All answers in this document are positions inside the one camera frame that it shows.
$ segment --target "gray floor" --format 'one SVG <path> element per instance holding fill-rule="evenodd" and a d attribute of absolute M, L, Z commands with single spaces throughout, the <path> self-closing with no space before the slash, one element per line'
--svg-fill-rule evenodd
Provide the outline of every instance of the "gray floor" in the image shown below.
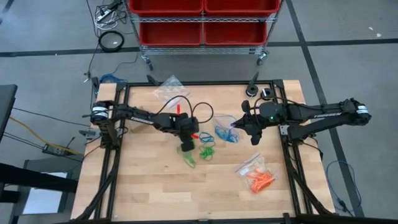
<path fill-rule="evenodd" d="M 0 0 L 0 9 L 6 5 Z M 100 0 L 92 0 L 94 7 Z M 293 0 L 303 35 L 307 41 L 398 38 L 398 1 L 395 0 Z M 42 50 L 93 49 L 96 37 L 86 4 L 82 0 L 14 1 L 0 25 L 0 52 Z M 129 26 L 118 27 L 131 32 Z M 271 41 L 298 41 L 286 5 Z M 126 35 L 125 47 L 136 46 L 133 35 Z M 153 56 L 153 72 L 142 60 L 134 65 L 122 65 L 117 76 L 130 82 L 144 82 L 148 73 L 158 80 L 175 75 L 188 80 L 242 80 L 260 71 L 261 79 L 298 79 L 308 104 L 318 104 L 317 94 L 300 47 L 269 47 L 265 64 L 256 66 L 252 55 L 189 55 Z M 355 97 L 365 102 L 373 115 L 364 127 L 338 128 L 348 162 L 355 168 L 358 189 L 363 198 L 367 217 L 398 218 L 396 174 L 398 166 L 398 130 L 394 93 L 398 78 L 396 52 L 398 44 L 310 47 L 315 68 L 329 103 Z M 118 63 L 134 60 L 136 53 L 96 55 L 92 73 L 95 76 L 112 72 Z M 58 118 L 88 124 L 80 118 L 89 110 L 90 83 L 83 83 L 90 54 L 49 55 L 0 58 L 1 84 L 19 86 L 15 107 L 45 113 Z M 13 111 L 12 115 L 41 136 L 57 144 L 66 144 L 76 136 L 71 148 L 83 151 L 84 139 L 79 126 Z M 25 129 L 12 121 L 7 132 L 37 142 Z M 324 165 L 336 159 L 329 132 L 318 135 L 325 153 Z M 35 148 L 3 138 L 0 162 L 22 167 L 26 159 L 45 159 Z M 330 172 L 338 194 L 348 202 L 338 166 Z M 65 221 L 71 208 L 63 214 L 21 217 L 19 223 L 52 223 Z M 11 205 L 0 204 L 0 223 L 7 223 Z"/>

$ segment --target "red storage bin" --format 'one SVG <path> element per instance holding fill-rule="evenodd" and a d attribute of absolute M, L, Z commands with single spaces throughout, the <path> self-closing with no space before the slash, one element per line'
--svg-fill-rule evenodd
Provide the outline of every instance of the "red storage bin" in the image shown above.
<path fill-rule="evenodd" d="M 203 0 L 130 0 L 130 10 L 142 17 L 201 16 Z"/>
<path fill-rule="evenodd" d="M 279 10 L 279 0 L 205 0 L 207 16 L 270 16 Z"/>
<path fill-rule="evenodd" d="M 146 46 L 197 46 L 200 22 L 141 22 L 140 42 Z"/>
<path fill-rule="evenodd" d="M 206 45 L 262 45 L 267 38 L 265 22 L 206 22 Z"/>

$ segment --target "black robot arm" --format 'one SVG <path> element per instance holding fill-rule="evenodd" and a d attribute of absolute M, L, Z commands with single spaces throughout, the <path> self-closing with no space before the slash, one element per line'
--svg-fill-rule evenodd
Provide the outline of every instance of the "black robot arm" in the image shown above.
<path fill-rule="evenodd" d="M 262 130 L 271 126 L 287 125 L 289 141 L 298 141 L 317 132 L 344 124 L 365 125 L 371 119 L 366 106 L 353 98 L 339 103 L 318 106 L 266 102 L 253 108 L 246 100 L 242 103 L 242 109 L 245 114 L 232 125 L 251 135 L 253 145 L 259 143 Z M 256 109 L 259 110 L 259 114 L 255 112 L 252 114 L 251 110 Z M 315 118 L 323 119 L 305 126 L 300 125 Z"/>
<path fill-rule="evenodd" d="M 189 117 L 186 113 L 151 113 L 125 104 L 117 105 L 113 101 L 99 101 L 93 106 L 90 115 L 92 124 L 97 125 L 102 133 L 101 147 L 115 147 L 120 145 L 115 122 L 120 119 L 129 119 L 148 124 L 163 133 L 170 133 L 181 139 L 183 152 L 195 148 L 192 134 L 199 132 L 199 124 L 196 117 Z"/>

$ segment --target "clear plastic bag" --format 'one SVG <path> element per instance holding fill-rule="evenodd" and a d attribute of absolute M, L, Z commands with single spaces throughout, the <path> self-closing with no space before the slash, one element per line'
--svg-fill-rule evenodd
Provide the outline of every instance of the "clear plastic bag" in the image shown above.
<path fill-rule="evenodd" d="M 172 75 L 170 78 L 163 82 L 163 84 L 154 91 L 156 97 L 159 100 L 162 100 L 164 103 L 168 102 L 169 99 L 182 95 L 189 96 L 190 92 L 181 84 L 180 80 Z M 173 99 L 170 103 L 168 103 L 168 107 L 174 107 L 182 98 L 178 97 Z"/>
<path fill-rule="evenodd" d="M 231 125 L 235 121 L 236 118 L 231 115 L 215 114 L 213 116 L 213 124 L 216 135 L 224 141 L 237 143 L 239 141 L 239 133 Z"/>
<path fill-rule="evenodd" d="M 235 173 L 247 187 L 258 194 L 276 180 L 276 176 L 266 167 L 264 157 L 258 152 L 237 167 Z"/>

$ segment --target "wooden table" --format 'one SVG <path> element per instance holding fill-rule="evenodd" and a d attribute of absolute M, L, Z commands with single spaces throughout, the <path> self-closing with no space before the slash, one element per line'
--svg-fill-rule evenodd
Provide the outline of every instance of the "wooden table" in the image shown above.
<path fill-rule="evenodd" d="M 285 80 L 284 85 L 288 99 L 304 103 L 298 80 Z M 215 113 L 242 117 L 241 103 L 247 99 L 244 94 L 245 85 L 186 87 L 191 92 L 189 99 L 192 105 L 205 101 L 214 107 Z M 164 102 L 154 95 L 156 88 L 131 88 L 129 105 L 158 111 Z M 115 84 L 102 84 L 97 100 L 114 100 L 115 92 Z M 180 104 L 183 112 L 188 111 L 184 100 Z M 166 108 L 164 112 L 175 113 L 175 108 Z M 194 112 L 199 121 L 208 119 L 209 115 L 210 110 L 205 105 L 199 106 Z M 126 127 L 129 131 L 123 137 L 112 220 L 279 218 L 285 212 L 294 217 L 277 127 L 263 130 L 262 139 L 257 146 L 251 145 L 250 136 L 242 130 L 239 130 L 240 140 L 237 144 L 216 137 L 212 161 L 199 159 L 199 150 L 194 150 L 193 156 L 197 162 L 194 169 L 187 166 L 176 152 L 176 147 L 180 145 L 179 138 L 133 121 L 126 121 Z M 213 123 L 210 121 L 201 124 L 200 131 L 214 134 Z M 316 146 L 312 139 L 306 142 Z M 97 140 L 89 144 L 86 154 L 99 143 L 100 140 Z M 319 201 L 333 212 L 333 202 L 318 151 L 306 145 L 299 149 L 308 186 Z M 278 179 L 260 194 L 254 195 L 234 173 L 234 168 L 256 151 L 264 156 L 268 168 Z M 103 157 L 104 149 L 98 149 L 84 160 L 72 218 L 79 216 L 96 193 Z M 102 217 L 105 216 L 108 195 L 109 189 L 104 195 Z M 300 189 L 298 195 L 303 205 Z"/>

